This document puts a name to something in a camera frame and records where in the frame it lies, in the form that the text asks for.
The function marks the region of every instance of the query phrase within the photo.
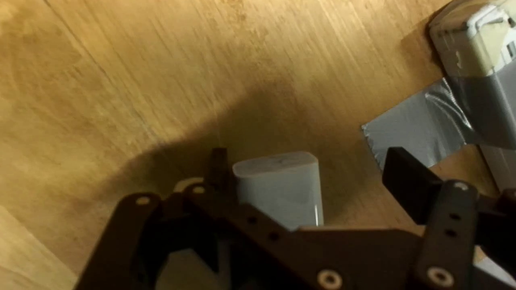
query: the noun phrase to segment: wooden floor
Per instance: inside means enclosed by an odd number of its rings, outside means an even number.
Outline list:
[[[411,222],[359,126],[435,82],[446,0],[0,0],[0,288],[70,288],[115,201],[309,150],[330,225]],[[473,147],[443,177],[491,193]]]

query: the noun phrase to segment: wood grain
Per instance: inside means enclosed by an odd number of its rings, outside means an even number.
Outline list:
[[[441,76],[444,3],[1,0],[0,205],[78,274],[122,195],[167,193],[209,147],[309,150],[327,224],[411,229],[359,126]],[[493,192],[473,147],[435,171]]]

